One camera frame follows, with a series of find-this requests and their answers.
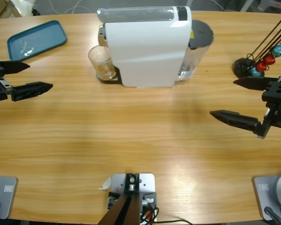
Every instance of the white coffee machine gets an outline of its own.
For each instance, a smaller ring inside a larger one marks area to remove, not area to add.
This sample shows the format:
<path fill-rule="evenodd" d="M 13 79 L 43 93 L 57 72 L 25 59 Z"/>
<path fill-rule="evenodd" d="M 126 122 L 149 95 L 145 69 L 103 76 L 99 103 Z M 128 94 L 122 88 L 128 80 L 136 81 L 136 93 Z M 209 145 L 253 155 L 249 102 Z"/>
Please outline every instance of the white coffee machine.
<path fill-rule="evenodd" d="M 189 47 L 189 7 L 101 8 L 99 45 L 108 46 L 116 79 L 127 87 L 171 87 Z"/>

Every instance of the wooden table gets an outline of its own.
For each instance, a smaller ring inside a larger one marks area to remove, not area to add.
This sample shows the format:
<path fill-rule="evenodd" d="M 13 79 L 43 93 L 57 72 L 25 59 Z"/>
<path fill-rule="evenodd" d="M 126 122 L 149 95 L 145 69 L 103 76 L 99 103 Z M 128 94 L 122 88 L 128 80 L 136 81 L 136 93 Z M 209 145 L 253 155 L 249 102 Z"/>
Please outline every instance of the wooden table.
<path fill-rule="evenodd" d="M 0 20 L 0 60 L 6 40 L 50 20 L 68 42 L 26 60 L 7 75 L 12 85 L 53 83 L 47 93 L 0 102 L 0 176 L 19 179 L 11 218 L 97 223 L 107 212 L 113 173 L 154 173 L 159 220 L 193 223 L 260 219 L 252 178 L 281 174 L 281 129 L 265 140 L 219 122 L 210 110 L 259 117 L 260 91 L 232 82 L 232 63 L 252 52 L 281 15 L 194 12 L 215 41 L 188 83 L 137 89 L 100 83 L 87 53 L 97 45 L 95 14 Z M 281 74 L 281 58 L 267 72 Z"/>

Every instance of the yellow label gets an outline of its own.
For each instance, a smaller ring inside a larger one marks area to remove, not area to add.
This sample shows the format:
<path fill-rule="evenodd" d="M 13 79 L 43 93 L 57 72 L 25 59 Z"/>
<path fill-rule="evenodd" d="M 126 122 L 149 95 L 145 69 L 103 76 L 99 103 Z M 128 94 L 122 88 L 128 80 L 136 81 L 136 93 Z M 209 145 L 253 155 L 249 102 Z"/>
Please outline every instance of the yellow label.
<path fill-rule="evenodd" d="M 190 32 L 190 38 L 195 38 L 195 35 L 193 34 L 193 31 Z"/>

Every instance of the teal plastic tray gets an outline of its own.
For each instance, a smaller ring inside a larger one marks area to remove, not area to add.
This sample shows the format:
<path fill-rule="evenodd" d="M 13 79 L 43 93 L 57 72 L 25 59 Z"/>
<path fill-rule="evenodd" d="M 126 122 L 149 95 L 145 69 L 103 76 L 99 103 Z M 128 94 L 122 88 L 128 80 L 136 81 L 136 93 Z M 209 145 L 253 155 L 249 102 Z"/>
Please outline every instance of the teal plastic tray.
<path fill-rule="evenodd" d="M 11 36 L 7 41 L 11 60 L 26 60 L 67 41 L 61 24 L 52 20 Z"/>

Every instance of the clear drinking glass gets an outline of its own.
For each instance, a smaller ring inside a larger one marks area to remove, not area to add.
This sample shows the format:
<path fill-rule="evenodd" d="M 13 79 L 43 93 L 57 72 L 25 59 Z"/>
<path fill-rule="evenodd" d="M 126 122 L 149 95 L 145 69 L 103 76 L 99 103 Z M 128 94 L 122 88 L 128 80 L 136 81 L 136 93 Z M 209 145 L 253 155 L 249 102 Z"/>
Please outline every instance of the clear drinking glass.
<path fill-rule="evenodd" d="M 88 53 L 88 58 L 101 80 L 109 81 L 116 76 L 108 47 L 99 45 L 93 47 Z"/>

